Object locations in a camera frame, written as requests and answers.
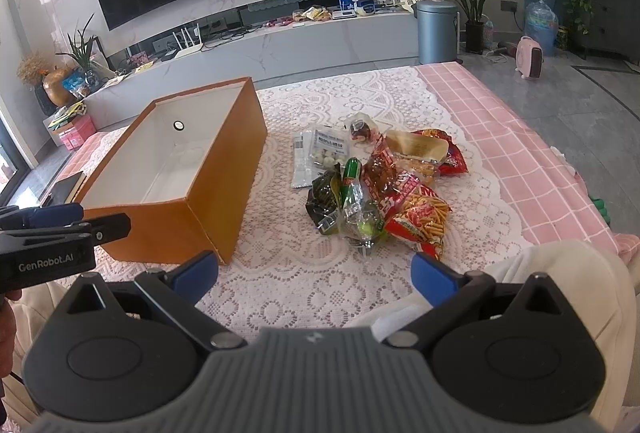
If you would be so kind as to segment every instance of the blue trash can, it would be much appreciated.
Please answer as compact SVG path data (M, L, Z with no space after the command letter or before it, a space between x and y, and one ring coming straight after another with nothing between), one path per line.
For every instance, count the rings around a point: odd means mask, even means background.
M458 59L458 6L445 0L421 0L414 6L418 19L420 63Z

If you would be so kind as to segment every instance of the pink box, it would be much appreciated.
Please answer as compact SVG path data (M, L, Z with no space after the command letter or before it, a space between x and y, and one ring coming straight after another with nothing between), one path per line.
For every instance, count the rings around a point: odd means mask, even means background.
M92 121L90 115L85 114L75 120L71 128L62 132L59 137L68 150L77 150L94 133L94 121Z

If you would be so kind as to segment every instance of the tile floor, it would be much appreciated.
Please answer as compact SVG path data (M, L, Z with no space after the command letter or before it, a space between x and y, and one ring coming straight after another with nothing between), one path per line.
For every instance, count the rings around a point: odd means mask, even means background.
M623 61L600 57L583 61L565 53L547 58L540 80L526 81L515 72L511 59L493 64L477 55L461 58L471 73L550 146L566 155L591 195L606 201L615 232L640 235L640 74L630 73ZM291 74L258 81L255 86L264 89L417 64L417 58L370 62ZM595 68L608 70L590 70ZM37 199L68 157L65 152L59 148L31 172L14 201Z

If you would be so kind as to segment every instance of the wall socket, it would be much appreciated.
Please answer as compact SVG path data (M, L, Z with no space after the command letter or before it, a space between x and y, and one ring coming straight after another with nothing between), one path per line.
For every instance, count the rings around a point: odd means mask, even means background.
M500 2L500 10L504 10L506 12L518 12L518 3L503 0Z

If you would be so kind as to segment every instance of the pink heater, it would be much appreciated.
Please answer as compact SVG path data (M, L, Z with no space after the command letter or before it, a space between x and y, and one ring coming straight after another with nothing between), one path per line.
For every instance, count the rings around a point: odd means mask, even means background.
M529 36L523 36L518 43L516 70L522 79L538 79L542 73L542 48Z

